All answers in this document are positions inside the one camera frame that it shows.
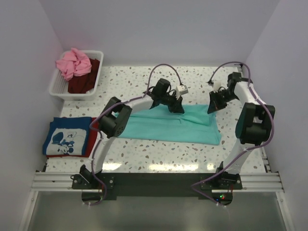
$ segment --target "white laundry basket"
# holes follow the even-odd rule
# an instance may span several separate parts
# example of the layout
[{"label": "white laundry basket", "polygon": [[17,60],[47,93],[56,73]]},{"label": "white laundry basket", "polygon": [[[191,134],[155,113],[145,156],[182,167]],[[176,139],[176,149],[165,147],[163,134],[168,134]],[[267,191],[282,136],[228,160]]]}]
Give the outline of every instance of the white laundry basket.
[{"label": "white laundry basket", "polygon": [[[63,58],[66,52],[64,52],[61,55],[60,59]],[[98,68],[94,89],[92,89],[91,93],[89,94],[68,93],[68,82],[63,78],[61,71],[56,68],[52,75],[52,80],[51,80],[50,87],[49,87],[50,95],[60,97],[64,100],[93,100],[94,99],[95,92],[97,89],[97,84],[98,84],[100,74],[101,74],[104,54],[101,51],[82,51],[82,52],[84,52],[89,58],[97,59],[100,61],[100,67]]]}]

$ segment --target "white print on blue towel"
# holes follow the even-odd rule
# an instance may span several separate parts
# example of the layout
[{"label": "white print on blue towel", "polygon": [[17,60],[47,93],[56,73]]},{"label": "white print on blue towel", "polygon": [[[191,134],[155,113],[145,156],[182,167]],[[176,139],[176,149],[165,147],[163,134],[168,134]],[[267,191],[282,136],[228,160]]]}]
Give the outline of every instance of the white print on blue towel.
[{"label": "white print on blue towel", "polygon": [[82,155],[87,132],[83,129],[57,128],[47,147],[47,155]]}]

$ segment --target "folded red cloth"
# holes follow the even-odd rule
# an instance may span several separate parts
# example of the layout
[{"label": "folded red cloth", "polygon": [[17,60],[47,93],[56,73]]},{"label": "folded red cloth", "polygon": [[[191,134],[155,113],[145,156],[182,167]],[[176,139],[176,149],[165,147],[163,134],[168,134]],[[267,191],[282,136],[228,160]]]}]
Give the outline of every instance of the folded red cloth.
[{"label": "folded red cloth", "polygon": [[[98,128],[98,123],[93,125],[94,128]],[[89,157],[92,149],[94,148],[95,142],[96,142],[96,138],[97,138],[97,131],[94,131],[92,129],[90,129],[90,133],[89,133],[89,138],[88,138],[88,143],[87,143],[87,148],[86,148],[86,152],[84,155],[47,155],[48,158],[51,157],[63,157],[63,156],[76,156],[76,157]]]},{"label": "folded red cloth", "polygon": [[90,59],[92,69],[91,72],[83,76],[74,76],[68,81],[68,92],[71,94],[85,94],[95,86],[97,72],[100,67],[100,61]]}]

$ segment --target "table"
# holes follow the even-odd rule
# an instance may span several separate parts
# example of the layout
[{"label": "table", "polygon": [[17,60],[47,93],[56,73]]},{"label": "table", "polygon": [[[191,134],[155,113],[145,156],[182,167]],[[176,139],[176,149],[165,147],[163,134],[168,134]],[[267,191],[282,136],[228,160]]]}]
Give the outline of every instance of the table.
[{"label": "table", "polygon": [[[183,104],[207,104],[211,87],[206,83],[215,67],[175,67],[189,93],[183,96]],[[102,67],[99,85],[93,101],[65,101],[60,117],[97,117],[113,96],[127,100],[146,90],[151,66],[105,66]],[[227,84],[227,76],[237,67],[220,69],[214,80]],[[174,71],[166,66],[156,69],[151,86],[159,78],[166,78],[174,88],[178,79]],[[235,125],[241,113],[241,104],[234,100],[216,114],[221,133],[219,146],[197,143],[180,143],[153,140],[116,139],[111,146],[103,172],[215,172],[220,162],[230,153],[235,137]],[[242,173],[264,173],[262,157],[264,150],[254,150],[242,167]],[[86,158],[54,157],[47,161],[46,172],[79,172]]]}]

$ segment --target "turquoise fabric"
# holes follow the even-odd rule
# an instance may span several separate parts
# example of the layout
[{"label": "turquoise fabric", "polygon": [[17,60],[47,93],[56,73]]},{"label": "turquoise fabric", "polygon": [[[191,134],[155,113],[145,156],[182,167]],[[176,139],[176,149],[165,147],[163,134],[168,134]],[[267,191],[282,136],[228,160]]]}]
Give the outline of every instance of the turquoise fabric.
[{"label": "turquoise fabric", "polygon": [[120,138],[191,142],[219,145],[215,113],[207,114],[208,105],[183,105],[184,114],[170,113],[167,106],[132,114]]}]

